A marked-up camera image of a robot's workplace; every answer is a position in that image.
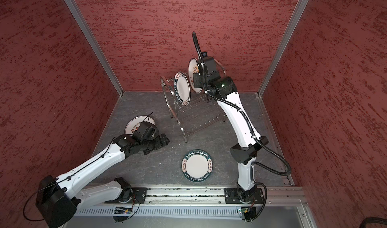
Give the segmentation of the white plate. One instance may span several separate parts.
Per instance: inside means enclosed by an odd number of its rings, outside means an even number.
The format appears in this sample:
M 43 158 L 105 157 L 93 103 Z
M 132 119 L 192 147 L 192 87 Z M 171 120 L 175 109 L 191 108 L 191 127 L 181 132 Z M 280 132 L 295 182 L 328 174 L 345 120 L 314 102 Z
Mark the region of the white plate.
M 191 150 L 182 159 L 181 170 L 184 177 L 190 182 L 204 182 L 212 174 L 213 161 L 204 150 Z
M 173 90 L 177 102 L 187 106 L 190 102 L 190 85 L 183 72 L 177 72 L 173 79 Z
M 125 128 L 125 134 L 132 135 L 140 127 L 142 122 L 149 122 L 153 125 L 156 125 L 153 118 L 148 116 L 137 116 L 130 120 Z
M 194 91 L 194 93 L 200 93 L 202 91 L 202 87 L 196 88 L 194 86 L 194 77 L 193 77 L 193 75 L 196 74 L 196 73 L 199 73 L 199 69 L 198 69 L 198 65 L 197 65 L 197 60 L 195 58 L 192 58 L 189 61 L 189 64 L 188 64 L 188 79 L 189 79 L 190 86 L 191 86 L 192 90 Z

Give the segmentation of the stainless steel dish rack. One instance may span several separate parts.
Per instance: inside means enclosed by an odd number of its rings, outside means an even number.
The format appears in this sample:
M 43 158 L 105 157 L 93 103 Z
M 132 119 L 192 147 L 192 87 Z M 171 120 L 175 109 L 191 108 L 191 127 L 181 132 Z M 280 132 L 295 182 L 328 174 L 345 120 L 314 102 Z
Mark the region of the stainless steel dish rack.
M 216 122 L 227 120 L 221 108 L 214 102 L 207 100 L 204 89 L 200 93 L 194 93 L 190 86 L 190 102 L 187 106 L 181 106 L 174 95 L 173 79 L 174 76 L 171 78 L 161 76 L 160 82 L 170 117 L 176 120 L 185 143 L 188 143 L 188 136 Z

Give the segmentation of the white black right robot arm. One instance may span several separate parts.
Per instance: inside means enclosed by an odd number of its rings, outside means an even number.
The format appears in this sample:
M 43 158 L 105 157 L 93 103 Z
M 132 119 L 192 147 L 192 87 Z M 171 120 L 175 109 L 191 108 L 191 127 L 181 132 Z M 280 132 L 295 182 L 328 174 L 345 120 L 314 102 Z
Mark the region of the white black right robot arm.
M 238 163 L 237 196 L 244 203 L 251 201 L 257 192 L 254 181 L 254 162 L 257 152 L 268 142 L 251 123 L 240 100 L 237 87 L 229 76 L 220 76 L 219 63 L 210 56 L 191 59 L 188 64 L 189 82 L 193 89 L 201 89 L 208 98 L 215 100 L 225 112 L 238 143 L 230 149 Z

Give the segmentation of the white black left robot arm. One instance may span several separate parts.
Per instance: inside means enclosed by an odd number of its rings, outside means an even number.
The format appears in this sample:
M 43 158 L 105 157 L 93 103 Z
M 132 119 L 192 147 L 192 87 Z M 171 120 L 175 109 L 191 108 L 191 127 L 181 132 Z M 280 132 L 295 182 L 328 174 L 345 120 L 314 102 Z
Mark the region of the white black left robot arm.
M 100 153 L 78 167 L 56 178 L 47 176 L 39 183 L 36 207 L 50 228 L 67 223 L 77 212 L 106 201 L 135 201 L 131 185 L 123 178 L 88 188 L 100 174 L 133 154 L 149 154 L 169 144 L 165 134 L 149 140 L 137 140 L 133 135 L 114 137 Z

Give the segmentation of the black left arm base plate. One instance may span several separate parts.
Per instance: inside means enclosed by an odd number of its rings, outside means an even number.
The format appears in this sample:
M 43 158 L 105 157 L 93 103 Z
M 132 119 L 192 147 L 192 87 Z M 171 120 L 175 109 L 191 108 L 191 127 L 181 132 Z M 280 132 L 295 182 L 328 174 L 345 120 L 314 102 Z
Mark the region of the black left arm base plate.
M 118 197 L 118 202 L 122 204 L 135 203 L 136 201 L 140 204 L 145 202 L 147 195 L 147 188 L 129 188 L 126 187 L 122 190 Z

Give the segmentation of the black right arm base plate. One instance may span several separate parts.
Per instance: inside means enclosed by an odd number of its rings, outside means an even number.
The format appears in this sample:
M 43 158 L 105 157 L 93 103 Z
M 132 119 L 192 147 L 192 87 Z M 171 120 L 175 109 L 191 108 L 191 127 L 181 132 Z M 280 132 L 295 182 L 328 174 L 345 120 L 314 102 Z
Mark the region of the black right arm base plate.
M 224 189 L 226 204 L 263 204 L 264 194 L 261 188 L 254 187 L 248 191 L 242 188 Z

